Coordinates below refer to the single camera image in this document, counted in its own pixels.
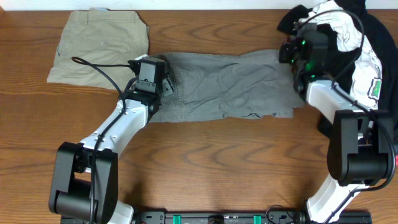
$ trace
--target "robotic arm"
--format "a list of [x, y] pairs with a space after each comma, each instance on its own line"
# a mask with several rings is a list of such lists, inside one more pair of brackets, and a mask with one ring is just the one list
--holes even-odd
[[[168, 63], [150, 57], [129, 61], [139, 78], [135, 89], [130, 88], [132, 82], [127, 85], [123, 93], [126, 111], [102, 138], [96, 158], [93, 158], [93, 149], [98, 135], [122, 113], [121, 100], [93, 134], [78, 144], [65, 142], [59, 147], [50, 192], [50, 211], [71, 218], [62, 218], [62, 223], [85, 223], [83, 220], [90, 219], [91, 182], [75, 178], [75, 173], [91, 172], [90, 164], [94, 159], [95, 223], [371, 223], [367, 214], [340, 213], [353, 199], [351, 197], [345, 202], [350, 192], [376, 185], [394, 171], [390, 162], [394, 155], [379, 127], [358, 108], [360, 104], [354, 105], [348, 101], [349, 95], [338, 86], [331, 87], [332, 81], [323, 73], [327, 37], [317, 32], [313, 24], [308, 26], [310, 28], [304, 27], [296, 37], [282, 46], [279, 59], [281, 63], [292, 65], [296, 92], [333, 124], [327, 156], [330, 174], [319, 191], [306, 201], [303, 211], [293, 212], [294, 217], [289, 213], [286, 216], [286, 212], [268, 211], [265, 215], [145, 212], [133, 217], [134, 209], [118, 200], [118, 157], [133, 135], [158, 111], [161, 97], [173, 90], [168, 79]], [[374, 115], [391, 135], [392, 122], [388, 113], [374, 111]]]

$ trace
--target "wooden table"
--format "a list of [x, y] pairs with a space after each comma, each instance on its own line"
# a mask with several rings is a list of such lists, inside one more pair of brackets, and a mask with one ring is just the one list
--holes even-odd
[[[243, 54], [278, 49], [287, 11], [141, 11], [150, 53]], [[5, 12], [0, 17], [0, 223], [59, 223], [48, 210], [55, 153], [78, 142], [112, 112], [115, 91], [46, 83], [70, 12]], [[398, 40], [398, 11], [371, 11]], [[151, 123], [119, 161], [119, 199], [170, 211], [300, 208], [328, 170], [319, 112], [294, 119], [228, 118]], [[375, 223], [398, 221], [398, 178], [364, 193], [349, 209]]]

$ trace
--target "wooden tabletop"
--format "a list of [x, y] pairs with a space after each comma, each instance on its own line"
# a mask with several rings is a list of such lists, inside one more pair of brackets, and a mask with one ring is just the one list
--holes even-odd
[[[278, 49], [285, 37], [275, 28], [286, 12], [139, 14], [150, 26], [151, 54], [243, 54]], [[59, 223], [48, 209], [55, 153], [92, 133], [115, 107], [115, 91], [46, 83], [69, 13], [0, 16], [0, 223]], [[370, 13], [397, 42], [398, 11]], [[318, 117], [307, 106], [294, 119], [148, 124], [119, 161], [119, 199], [169, 211], [301, 208], [328, 174]], [[348, 208], [368, 209], [375, 223], [397, 222], [397, 190], [395, 178]]]

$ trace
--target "dark gray fabric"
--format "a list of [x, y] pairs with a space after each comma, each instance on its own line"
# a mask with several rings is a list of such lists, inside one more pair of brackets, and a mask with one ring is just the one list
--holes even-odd
[[278, 50], [240, 56], [191, 53], [153, 55], [168, 61], [176, 91], [162, 98], [150, 122], [207, 121], [228, 116], [291, 118], [304, 102]]

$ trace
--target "white cloth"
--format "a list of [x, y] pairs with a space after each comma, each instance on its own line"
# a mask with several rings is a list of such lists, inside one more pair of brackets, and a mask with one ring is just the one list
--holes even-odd
[[[334, 1], [322, 3], [314, 7], [312, 12], [308, 13], [308, 18], [301, 19], [300, 21], [304, 22], [317, 13], [333, 9], [342, 10]], [[342, 52], [352, 51], [361, 44], [362, 33], [355, 28], [351, 16], [344, 12], [326, 13], [312, 19], [311, 22], [329, 24], [337, 32], [337, 48]], [[349, 95], [363, 105], [377, 109], [381, 89], [381, 72], [381, 62], [374, 53], [368, 38], [365, 36], [362, 54], [355, 61], [355, 71], [352, 77], [353, 84]]]

